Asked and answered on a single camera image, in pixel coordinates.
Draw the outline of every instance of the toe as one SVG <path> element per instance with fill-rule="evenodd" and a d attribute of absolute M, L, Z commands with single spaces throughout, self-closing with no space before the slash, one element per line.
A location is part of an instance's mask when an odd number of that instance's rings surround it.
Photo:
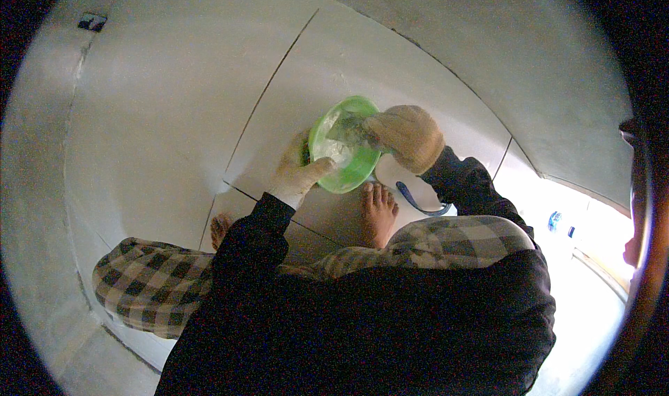
<path fill-rule="evenodd" d="M 380 201 L 381 201 L 381 203 L 383 203 L 383 204 L 388 203 L 388 195 L 389 195 L 388 187 L 382 186 L 381 190 L 380 190 Z"/>
<path fill-rule="evenodd" d="M 363 189 L 360 192 L 360 201 L 363 205 L 363 209 L 369 209 L 372 207 L 373 203 L 373 198 L 374 198 L 374 193 L 372 192 L 374 190 L 374 186 L 372 183 L 365 183 L 363 185 Z"/>
<path fill-rule="evenodd" d="M 380 206 L 381 204 L 381 187 L 380 183 L 374 183 L 374 205 Z"/>

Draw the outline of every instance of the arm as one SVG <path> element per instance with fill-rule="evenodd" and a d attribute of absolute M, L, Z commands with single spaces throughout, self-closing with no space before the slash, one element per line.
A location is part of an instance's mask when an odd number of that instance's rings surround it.
<path fill-rule="evenodd" d="M 329 158 L 299 166 L 303 139 L 296 137 L 282 157 L 270 192 L 225 235 L 212 262 L 212 289 L 170 352 L 156 395 L 226 393 L 236 382 L 244 342 L 263 340 L 268 285 L 289 250 L 283 234 L 290 217 L 316 180 L 335 169 Z M 252 356 L 247 363 L 264 362 L 261 350 Z"/>
<path fill-rule="evenodd" d="M 295 210 L 264 193 L 253 212 L 235 222 L 212 262 L 212 290 L 220 298 L 270 279 L 289 250 L 284 233 Z"/>
<path fill-rule="evenodd" d="M 525 224 L 513 203 L 495 191 L 486 167 L 476 158 L 461 161 L 447 146 L 435 164 L 420 177 L 432 186 L 442 203 L 453 203 L 458 215 L 504 217 L 534 238 L 534 230 Z"/>

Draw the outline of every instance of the checkered fabric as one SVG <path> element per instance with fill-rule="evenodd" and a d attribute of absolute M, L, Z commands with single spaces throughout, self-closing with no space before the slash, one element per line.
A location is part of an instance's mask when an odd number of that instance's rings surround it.
<path fill-rule="evenodd" d="M 502 217 L 432 217 L 406 225 L 384 249 L 346 247 L 309 266 L 281 264 L 277 270 L 325 281 L 365 267 L 483 268 L 534 248 L 518 225 Z M 213 256 L 127 238 L 97 263 L 96 297 L 130 328 L 176 339 L 211 288 Z"/>

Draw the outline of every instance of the tile floor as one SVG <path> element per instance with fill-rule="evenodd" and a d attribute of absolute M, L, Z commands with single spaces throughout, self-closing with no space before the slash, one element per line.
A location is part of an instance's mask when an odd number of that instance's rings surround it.
<path fill-rule="evenodd" d="M 65 196 L 89 299 L 92 267 L 127 236 L 211 251 L 210 218 L 222 210 L 248 214 L 292 135 L 351 94 L 381 109 L 426 108 L 456 153 L 497 173 L 500 192 L 517 197 L 531 219 L 533 203 L 523 192 L 540 182 L 515 142 L 502 162 L 511 136 L 492 112 L 433 58 L 348 7 L 331 0 L 119 0 L 108 16 L 80 70 L 65 158 Z M 396 196 L 398 228 L 423 217 Z M 357 191 L 309 192 L 286 234 L 289 258 L 311 262 L 356 244 L 357 200 Z M 549 264 L 559 337 L 534 392 L 568 395 L 606 350 L 622 309 L 563 254 Z M 96 313 L 163 367 L 173 341 Z M 587 333 L 581 325 L 590 325 Z"/>

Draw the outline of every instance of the gloved hand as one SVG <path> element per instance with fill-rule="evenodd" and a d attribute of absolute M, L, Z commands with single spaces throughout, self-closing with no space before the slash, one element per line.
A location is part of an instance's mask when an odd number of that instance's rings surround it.
<path fill-rule="evenodd" d="M 364 129 L 392 149 L 399 165 L 422 174 L 434 165 L 446 146 L 444 135 L 430 114 L 418 106 L 393 106 L 366 118 Z"/>
<path fill-rule="evenodd" d="M 269 194 L 295 210 L 302 205 L 311 187 L 337 168 L 337 164 L 330 157 L 323 157 L 307 166 L 302 166 L 302 147 L 308 135 L 309 131 L 299 133 L 290 142 L 268 190 Z"/>

